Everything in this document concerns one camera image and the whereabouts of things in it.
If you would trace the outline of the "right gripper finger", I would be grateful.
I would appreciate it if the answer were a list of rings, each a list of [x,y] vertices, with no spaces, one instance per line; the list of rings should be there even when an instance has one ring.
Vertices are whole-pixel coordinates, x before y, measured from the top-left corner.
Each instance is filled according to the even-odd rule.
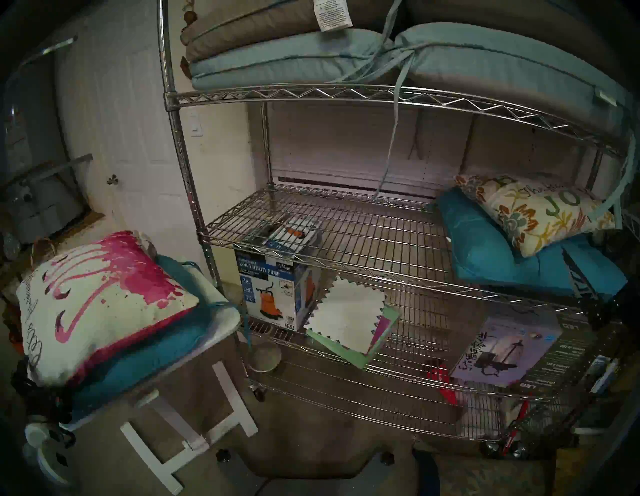
[[[562,248],[562,259],[568,269],[569,278],[576,297],[589,302],[600,302],[600,295],[590,284],[586,275],[582,272],[566,248]]]

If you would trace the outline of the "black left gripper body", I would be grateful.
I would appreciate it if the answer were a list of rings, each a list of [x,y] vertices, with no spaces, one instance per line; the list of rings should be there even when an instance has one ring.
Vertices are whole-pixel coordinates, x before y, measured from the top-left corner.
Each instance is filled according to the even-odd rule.
[[[13,388],[24,401],[27,415],[44,417],[53,423],[72,421],[72,395],[66,388],[39,386],[26,369],[13,373]]]

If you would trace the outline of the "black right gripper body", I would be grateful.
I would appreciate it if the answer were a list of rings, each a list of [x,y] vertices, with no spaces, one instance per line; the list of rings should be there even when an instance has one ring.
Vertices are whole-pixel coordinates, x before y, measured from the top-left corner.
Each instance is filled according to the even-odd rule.
[[[631,332],[639,331],[639,286],[625,285],[608,300],[595,295],[589,312],[589,324],[599,330],[611,322],[620,322]]]

